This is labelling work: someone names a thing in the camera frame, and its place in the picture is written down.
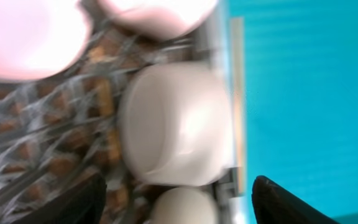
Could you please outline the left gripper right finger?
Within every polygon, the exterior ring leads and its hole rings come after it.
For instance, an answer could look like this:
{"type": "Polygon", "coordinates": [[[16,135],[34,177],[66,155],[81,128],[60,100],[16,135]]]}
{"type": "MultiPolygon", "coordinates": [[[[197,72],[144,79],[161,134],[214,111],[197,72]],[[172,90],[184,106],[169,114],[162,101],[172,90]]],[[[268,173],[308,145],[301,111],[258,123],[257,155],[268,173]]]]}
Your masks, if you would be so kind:
{"type": "Polygon", "coordinates": [[[256,177],[252,205],[257,224],[339,224],[268,177],[256,177]]]}

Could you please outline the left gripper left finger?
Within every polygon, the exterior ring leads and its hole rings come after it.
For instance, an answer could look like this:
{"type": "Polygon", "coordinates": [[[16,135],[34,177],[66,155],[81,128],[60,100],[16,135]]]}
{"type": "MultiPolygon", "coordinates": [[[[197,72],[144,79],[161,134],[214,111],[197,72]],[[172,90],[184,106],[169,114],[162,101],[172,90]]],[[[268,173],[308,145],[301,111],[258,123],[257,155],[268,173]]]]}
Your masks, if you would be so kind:
{"type": "Polygon", "coordinates": [[[93,174],[13,224],[98,224],[105,204],[105,179],[93,174]]]}

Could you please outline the white cup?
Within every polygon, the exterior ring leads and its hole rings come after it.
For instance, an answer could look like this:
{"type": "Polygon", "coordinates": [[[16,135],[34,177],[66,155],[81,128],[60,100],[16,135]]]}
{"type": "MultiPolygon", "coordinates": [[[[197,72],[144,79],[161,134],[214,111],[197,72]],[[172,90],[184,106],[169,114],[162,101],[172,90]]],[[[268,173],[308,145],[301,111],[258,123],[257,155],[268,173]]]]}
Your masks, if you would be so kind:
{"type": "Polygon", "coordinates": [[[218,208],[210,194],[189,187],[164,192],[150,214],[152,224],[218,224],[218,208]]]}

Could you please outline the grey bowl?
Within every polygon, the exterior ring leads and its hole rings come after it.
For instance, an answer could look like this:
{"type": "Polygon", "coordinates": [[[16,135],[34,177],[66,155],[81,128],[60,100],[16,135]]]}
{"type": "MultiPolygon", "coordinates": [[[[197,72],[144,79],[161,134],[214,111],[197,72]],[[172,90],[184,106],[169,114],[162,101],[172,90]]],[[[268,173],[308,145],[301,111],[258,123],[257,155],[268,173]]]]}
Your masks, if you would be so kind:
{"type": "Polygon", "coordinates": [[[122,96],[118,124],[124,162],[144,182],[202,186],[229,165],[231,102],[207,63],[142,69],[122,96]]]}

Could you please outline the large pink plate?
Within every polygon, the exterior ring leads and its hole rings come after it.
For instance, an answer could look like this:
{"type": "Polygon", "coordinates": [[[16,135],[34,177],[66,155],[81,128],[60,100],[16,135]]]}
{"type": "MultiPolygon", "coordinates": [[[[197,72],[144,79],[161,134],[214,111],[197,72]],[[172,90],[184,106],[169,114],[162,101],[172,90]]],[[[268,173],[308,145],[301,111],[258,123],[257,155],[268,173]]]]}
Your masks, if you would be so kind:
{"type": "Polygon", "coordinates": [[[92,30],[80,1],[0,0],[0,82],[68,69],[83,55],[92,30]]]}

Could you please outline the small pink bowl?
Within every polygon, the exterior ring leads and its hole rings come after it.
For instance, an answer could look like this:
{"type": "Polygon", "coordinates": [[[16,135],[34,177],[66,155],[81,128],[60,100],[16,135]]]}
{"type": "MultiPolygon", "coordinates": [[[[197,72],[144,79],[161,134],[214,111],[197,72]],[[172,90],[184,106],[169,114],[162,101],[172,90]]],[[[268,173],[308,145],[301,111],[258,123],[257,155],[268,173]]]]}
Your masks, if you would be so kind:
{"type": "Polygon", "coordinates": [[[99,0],[116,24],[157,40],[170,40],[196,29],[218,0],[99,0]]]}

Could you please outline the grey dishwasher rack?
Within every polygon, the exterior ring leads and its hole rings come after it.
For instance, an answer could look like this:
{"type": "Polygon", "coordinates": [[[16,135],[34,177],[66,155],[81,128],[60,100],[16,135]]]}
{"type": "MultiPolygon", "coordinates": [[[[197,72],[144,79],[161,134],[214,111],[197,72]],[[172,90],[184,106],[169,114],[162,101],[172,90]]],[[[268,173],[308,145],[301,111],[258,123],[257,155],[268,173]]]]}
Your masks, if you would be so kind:
{"type": "Polygon", "coordinates": [[[0,83],[0,223],[35,223],[56,198],[80,211],[81,223],[150,223],[165,186],[133,178],[121,157],[117,111],[142,68],[206,62],[230,82],[224,2],[196,30],[155,42],[118,26],[96,1],[81,5],[94,22],[86,53],[68,70],[39,81],[0,83]]]}

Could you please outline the teal plastic tray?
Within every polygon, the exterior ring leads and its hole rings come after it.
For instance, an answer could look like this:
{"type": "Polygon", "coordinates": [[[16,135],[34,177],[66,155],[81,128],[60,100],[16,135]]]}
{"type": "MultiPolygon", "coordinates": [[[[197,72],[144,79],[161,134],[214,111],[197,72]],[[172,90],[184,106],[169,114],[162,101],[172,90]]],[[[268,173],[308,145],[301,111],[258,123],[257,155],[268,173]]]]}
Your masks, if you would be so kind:
{"type": "Polygon", "coordinates": [[[358,1],[229,1],[244,59],[244,206],[264,175],[358,223],[358,1]]]}

